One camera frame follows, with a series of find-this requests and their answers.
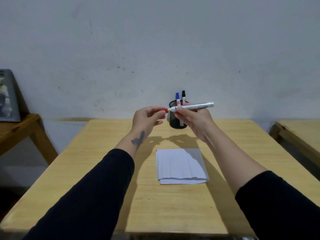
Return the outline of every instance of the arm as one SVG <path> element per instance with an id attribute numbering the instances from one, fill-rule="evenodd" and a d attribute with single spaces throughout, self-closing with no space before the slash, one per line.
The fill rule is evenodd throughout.
<path id="1" fill-rule="evenodd" d="M 175 116 L 205 142 L 259 239 L 318 236 L 320 208 L 241 150 L 207 109 L 177 109 Z"/>
<path id="2" fill-rule="evenodd" d="M 110 239 L 134 173 L 134 158 L 164 107 L 138 110 L 132 129 L 30 229 L 24 240 Z"/>

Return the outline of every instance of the black long-sleeve shirt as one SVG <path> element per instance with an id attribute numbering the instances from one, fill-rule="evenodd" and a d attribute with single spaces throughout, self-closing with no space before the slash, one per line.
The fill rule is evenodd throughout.
<path id="1" fill-rule="evenodd" d="M 32 227 L 24 240 L 110 239 L 134 173 L 132 157 L 111 150 Z M 320 236 L 320 208 L 271 171 L 236 196 L 259 239 Z"/>

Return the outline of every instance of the light wooden table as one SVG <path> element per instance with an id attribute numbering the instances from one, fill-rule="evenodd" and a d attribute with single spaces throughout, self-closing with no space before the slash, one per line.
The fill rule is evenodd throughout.
<path id="1" fill-rule="evenodd" d="M 250 120 L 215 120 L 252 158 L 320 206 L 320 182 Z M 53 161 L 1 223 L 4 231 L 29 230 L 131 129 L 131 120 L 91 120 Z M 210 181 L 160 185 L 156 149 L 200 148 Z M 137 153 L 135 173 L 116 230 L 253 235 L 207 145 L 189 128 L 156 126 Z"/>
<path id="2" fill-rule="evenodd" d="M 6 153 L 26 137 L 30 137 L 50 165 L 58 156 L 40 122 L 38 114 L 31 113 L 21 122 L 0 122 L 0 155 Z"/>
<path id="3" fill-rule="evenodd" d="M 285 140 L 320 167 L 320 120 L 280 120 L 269 132 L 276 141 Z"/>

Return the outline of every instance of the black mesh pen holder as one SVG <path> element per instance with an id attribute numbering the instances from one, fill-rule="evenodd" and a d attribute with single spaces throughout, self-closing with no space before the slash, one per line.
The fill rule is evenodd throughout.
<path id="1" fill-rule="evenodd" d="M 175 107 L 175 106 L 177 106 L 177 101 L 176 100 L 174 100 L 174 101 L 171 101 L 170 103 L 169 103 L 169 107 L 171 108 L 171 107 Z M 187 127 L 187 125 L 186 124 L 184 124 L 183 122 L 181 123 L 181 125 L 180 125 L 180 121 L 174 116 L 174 113 L 173 112 L 170 112 L 170 121 L 169 121 L 169 124 L 170 124 L 170 126 L 172 127 L 172 128 L 174 128 L 174 129 L 184 129 L 184 128 L 186 128 Z"/>

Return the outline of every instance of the framed picture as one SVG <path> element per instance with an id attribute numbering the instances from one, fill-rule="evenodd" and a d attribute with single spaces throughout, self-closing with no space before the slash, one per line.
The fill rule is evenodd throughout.
<path id="1" fill-rule="evenodd" d="M 0 69 L 0 121 L 20 122 L 14 75 L 9 69 Z"/>

